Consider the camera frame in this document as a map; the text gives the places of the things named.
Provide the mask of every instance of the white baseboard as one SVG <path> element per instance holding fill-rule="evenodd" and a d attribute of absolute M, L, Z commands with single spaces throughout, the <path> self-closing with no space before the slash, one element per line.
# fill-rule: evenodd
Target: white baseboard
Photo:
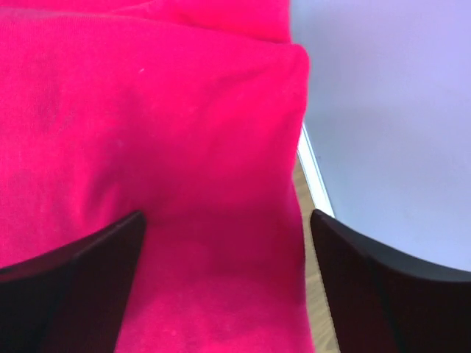
<path fill-rule="evenodd" d="M 317 165 L 316 156 L 312 150 L 312 145 L 309 141 L 308 132 L 306 131 L 304 124 L 302 125 L 297 154 L 300 159 L 314 205 L 317 209 L 327 213 L 331 217 L 334 217 L 332 205 L 330 204 L 329 196 L 325 190 L 322 175 L 320 173 L 319 166 Z"/>

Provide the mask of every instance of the pink cloth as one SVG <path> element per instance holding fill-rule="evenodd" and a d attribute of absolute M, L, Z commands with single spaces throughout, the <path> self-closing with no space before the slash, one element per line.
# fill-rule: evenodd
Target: pink cloth
<path fill-rule="evenodd" d="M 288 2 L 136 2 L 1 2 L 0 266 L 143 210 L 117 352 L 311 353 Z"/>

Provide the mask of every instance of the white wall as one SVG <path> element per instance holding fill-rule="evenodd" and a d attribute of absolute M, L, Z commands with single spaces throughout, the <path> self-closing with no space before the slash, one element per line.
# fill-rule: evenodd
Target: white wall
<path fill-rule="evenodd" d="M 471 270 L 471 1 L 291 1 L 337 219 Z"/>

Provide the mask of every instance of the pink fabric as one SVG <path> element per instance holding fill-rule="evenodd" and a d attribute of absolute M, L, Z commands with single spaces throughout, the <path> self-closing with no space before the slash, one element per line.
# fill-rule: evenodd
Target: pink fabric
<path fill-rule="evenodd" d="M 143 210 L 117 352 L 311 353 L 288 3 L 136 2 L 2 2 L 0 266 Z"/>

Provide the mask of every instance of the wooden floor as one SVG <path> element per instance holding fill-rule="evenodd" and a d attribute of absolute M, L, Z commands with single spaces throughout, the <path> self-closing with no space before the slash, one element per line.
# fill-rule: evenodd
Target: wooden floor
<path fill-rule="evenodd" d="M 309 216 L 314 209 L 314 204 L 299 163 L 297 163 L 294 170 L 293 180 L 300 200 L 304 223 L 308 312 L 316 353 L 338 353 L 340 351 L 333 331 L 332 319 L 330 318 L 309 229 Z"/>

